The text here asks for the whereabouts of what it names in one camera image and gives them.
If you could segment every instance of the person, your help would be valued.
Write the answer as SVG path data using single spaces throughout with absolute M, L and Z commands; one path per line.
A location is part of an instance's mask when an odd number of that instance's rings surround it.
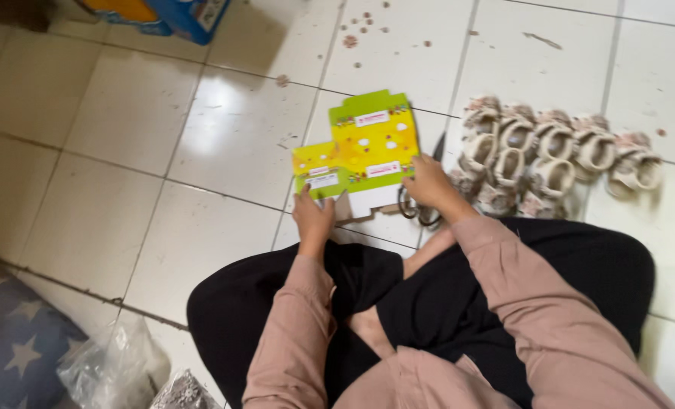
M 448 225 L 414 256 L 329 240 L 334 203 L 307 188 L 298 244 L 194 289 L 189 329 L 231 407 L 673 407 L 636 364 L 642 244 L 480 216 L 430 156 L 413 164 L 410 196 Z

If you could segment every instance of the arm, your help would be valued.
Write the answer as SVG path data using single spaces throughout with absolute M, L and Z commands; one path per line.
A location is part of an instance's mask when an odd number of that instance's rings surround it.
M 479 217 L 440 164 L 416 158 L 415 200 L 452 225 L 473 273 L 527 366 L 533 407 L 673 407 L 642 373 L 623 336 L 584 295 L 500 222 Z
M 272 310 L 249 372 L 245 408 L 327 405 L 324 387 L 327 345 L 335 325 L 330 312 L 333 279 L 323 265 L 324 246 L 334 225 L 334 202 L 320 209 L 307 193 L 295 195 L 292 217 L 300 249 Z

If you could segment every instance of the white label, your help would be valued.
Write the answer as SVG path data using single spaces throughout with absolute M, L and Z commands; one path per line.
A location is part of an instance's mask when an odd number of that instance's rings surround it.
M 310 176 L 315 176 L 315 175 L 319 175 L 320 173 L 327 172 L 328 170 L 330 170 L 329 167 L 321 166 L 321 167 L 316 167 L 314 169 L 310 169 L 310 170 L 307 171 L 307 173 Z
M 198 23 L 208 32 L 216 23 L 216 17 L 219 17 L 221 0 L 206 0 L 203 7 L 201 14 L 198 15 Z
M 330 173 L 329 175 L 318 176 L 317 178 L 309 178 L 305 183 L 310 183 L 310 189 L 324 188 L 325 186 L 337 185 L 338 174 Z
M 355 117 L 355 127 L 360 128 L 365 125 L 379 124 L 381 122 L 388 122 L 388 111 L 373 112 L 372 114 L 365 114 Z
M 400 171 L 401 163 L 399 161 L 393 161 L 384 164 L 372 164 L 365 167 L 365 172 L 368 174 L 368 178 L 389 175 L 391 173 L 397 173 Z

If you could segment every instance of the scissors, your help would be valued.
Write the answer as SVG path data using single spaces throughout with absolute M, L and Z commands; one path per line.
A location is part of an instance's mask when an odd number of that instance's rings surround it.
M 441 163 L 441 159 L 444 157 L 444 144 L 446 143 L 446 131 L 439 138 L 439 142 L 436 144 L 436 147 L 433 149 L 433 159 L 438 163 Z M 418 216 L 418 223 L 421 226 L 433 226 L 441 220 L 441 215 L 436 214 L 433 216 L 433 213 L 436 212 L 433 208 L 424 206 L 422 204 L 416 204 L 414 208 L 409 206 L 409 200 L 406 198 L 406 187 L 401 185 L 398 189 L 398 209 L 401 210 L 401 214 L 406 219 L 414 219 Z

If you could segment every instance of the person's left hand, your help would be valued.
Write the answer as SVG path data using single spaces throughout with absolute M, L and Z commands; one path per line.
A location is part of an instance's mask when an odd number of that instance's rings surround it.
M 297 254 L 314 256 L 322 262 L 325 242 L 330 237 L 335 224 L 335 200 L 331 197 L 324 201 L 321 209 L 310 197 L 310 185 L 306 184 L 299 194 L 295 194 L 295 209 L 292 218 L 300 231 L 300 249 Z

